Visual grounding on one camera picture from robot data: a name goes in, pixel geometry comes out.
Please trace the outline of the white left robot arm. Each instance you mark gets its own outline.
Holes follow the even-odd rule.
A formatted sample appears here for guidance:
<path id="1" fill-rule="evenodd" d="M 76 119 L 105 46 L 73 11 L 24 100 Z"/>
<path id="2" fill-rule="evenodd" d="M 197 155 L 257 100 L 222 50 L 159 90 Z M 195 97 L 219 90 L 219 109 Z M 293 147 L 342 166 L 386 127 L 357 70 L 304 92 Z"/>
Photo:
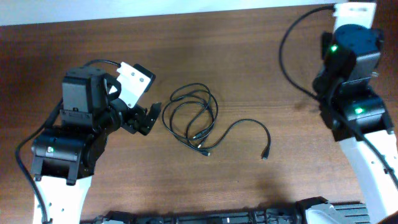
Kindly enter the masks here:
<path id="1" fill-rule="evenodd" d="M 137 104 L 155 80 L 139 64 L 118 64 L 114 77 L 84 65 L 70 69 L 62 82 L 62 102 L 55 118 L 32 144 L 32 174 L 39 196 L 34 223 L 79 223 L 83 204 L 111 133 L 123 128 L 146 136 L 160 114 Z"/>

